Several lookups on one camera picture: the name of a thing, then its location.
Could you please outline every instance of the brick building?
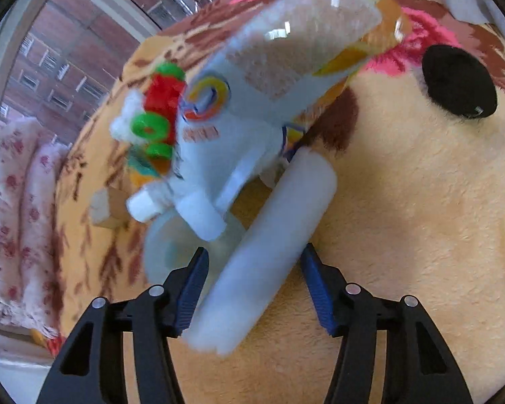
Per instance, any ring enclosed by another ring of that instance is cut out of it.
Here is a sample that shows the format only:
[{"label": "brick building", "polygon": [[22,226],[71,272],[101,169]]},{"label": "brick building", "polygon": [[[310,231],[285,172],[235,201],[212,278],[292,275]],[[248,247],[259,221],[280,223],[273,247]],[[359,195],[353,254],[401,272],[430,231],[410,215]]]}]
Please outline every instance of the brick building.
[{"label": "brick building", "polygon": [[[132,0],[160,28],[209,0]],[[98,108],[138,41],[89,0],[48,0],[9,74],[0,126],[33,115],[72,143]]]}]

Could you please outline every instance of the white wall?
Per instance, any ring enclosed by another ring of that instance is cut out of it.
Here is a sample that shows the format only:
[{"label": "white wall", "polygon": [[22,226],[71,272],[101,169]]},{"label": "white wall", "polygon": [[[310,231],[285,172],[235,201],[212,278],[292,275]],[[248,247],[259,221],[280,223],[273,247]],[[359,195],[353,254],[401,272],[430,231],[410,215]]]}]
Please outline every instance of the white wall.
[{"label": "white wall", "polygon": [[48,366],[0,364],[0,382],[16,404],[35,404],[48,370]]}]

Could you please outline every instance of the green felt ring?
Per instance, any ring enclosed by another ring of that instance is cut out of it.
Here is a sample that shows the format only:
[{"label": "green felt ring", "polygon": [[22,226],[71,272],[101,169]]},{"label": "green felt ring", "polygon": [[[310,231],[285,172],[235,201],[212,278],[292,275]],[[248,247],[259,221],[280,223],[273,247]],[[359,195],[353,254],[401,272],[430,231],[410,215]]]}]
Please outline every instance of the green felt ring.
[{"label": "green felt ring", "polygon": [[172,146],[166,143],[150,143],[146,147],[146,155],[149,157],[171,159]]},{"label": "green felt ring", "polygon": [[148,141],[161,141],[170,133],[170,122],[159,114],[147,112],[133,118],[131,131]]},{"label": "green felt ring", "polygon": [[163,62],[162,64],[157,65],[155,72],[162,76],[175,77],[181,81],[185,80],[185,71],[172,62]]}]

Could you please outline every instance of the blue gripper pad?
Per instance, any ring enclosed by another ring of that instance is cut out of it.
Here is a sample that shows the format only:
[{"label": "blue gripper pad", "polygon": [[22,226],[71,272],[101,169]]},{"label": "blue gripper pad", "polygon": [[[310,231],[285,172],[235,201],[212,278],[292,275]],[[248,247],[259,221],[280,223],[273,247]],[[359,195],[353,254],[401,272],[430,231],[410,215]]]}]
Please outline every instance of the blue gripper pad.
[{"label": "blue gripper pad", "polygon": [[197,308],[198,298],[209,271],[208,251],[203,249],[202,252],[196,253],[187,266],[187,270],[189,275],[176,300],[174,328],[178,331],[178,335],[189,328],[194,310]]},{"label": "blue gripper pad", "polygon": [[300,264],[320,325],[330,336],[338,337],[340,324],[333,312],[339,291],[346,286],[344,277],[337,268],[322,264],[310,243],[303,250]]}]

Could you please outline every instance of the plush rug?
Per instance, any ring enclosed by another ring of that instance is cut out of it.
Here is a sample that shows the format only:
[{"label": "plush rug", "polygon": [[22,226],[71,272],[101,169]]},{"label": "plush rug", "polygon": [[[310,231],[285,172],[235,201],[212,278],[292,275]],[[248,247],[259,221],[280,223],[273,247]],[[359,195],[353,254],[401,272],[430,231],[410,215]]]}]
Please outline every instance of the plush rug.
[{"label": "plush rug", "polygon": [[[324,262],[375,296],[417,296],[475,404],[482,404],[505,384],[505,41],[492,26],[456,21],[440,0],[397,1],[412,34],[371,61],[305,137],[339,181],[312,241]],[[264,2],[218,0],[147,40],[82,131],[57,187],[64,335],[94,297],[120,301],[147,287],[141,261],[146,225],[130,222],[112,231],[93,227],[88,217],[100,188],[133,191],[123,168],[127,148],[108,132],[124,96],[130,88],[145,89],[163,59],[175,60],[191,77]],[[465,121],[428,100],[420,62],[434,43],[462,47],[485,64],[498,93],[493,116]],[[268,195],[252,182],[232,212],[248,226]],[[382,345],[380,334],[379,362]],[[320,327],[295,269],[229,358],[195,353],[180,340],[171,342],[171,351],[186,402],[309,404],[323,402],[339,346],[340,339]],[[131,386],[129,345],[126,358]],[[374,376],[371,404],[380,402],[382,375],[380,369]]]}]

